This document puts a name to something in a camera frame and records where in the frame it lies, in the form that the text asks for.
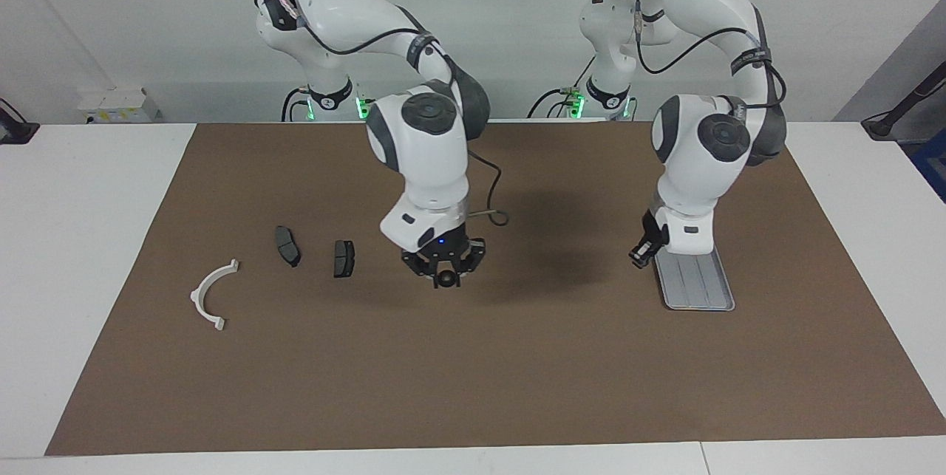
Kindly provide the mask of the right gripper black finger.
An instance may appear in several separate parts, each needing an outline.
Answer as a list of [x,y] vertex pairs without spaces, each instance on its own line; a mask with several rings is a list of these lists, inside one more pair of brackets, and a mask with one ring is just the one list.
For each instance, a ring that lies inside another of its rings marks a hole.
[[432,280],[433,287],[439,289],[438,282],[438,263],[424,259],[418,253],[412,253],[408,250],[401,251],[401,260],[417,276],[426,277]]
[[469,249],[452,260],[452,269],[456,273],[454,286],[462,286],[463,277],[473,273],[486,256],[486,240],[483,237],[474,237],[469,240]]

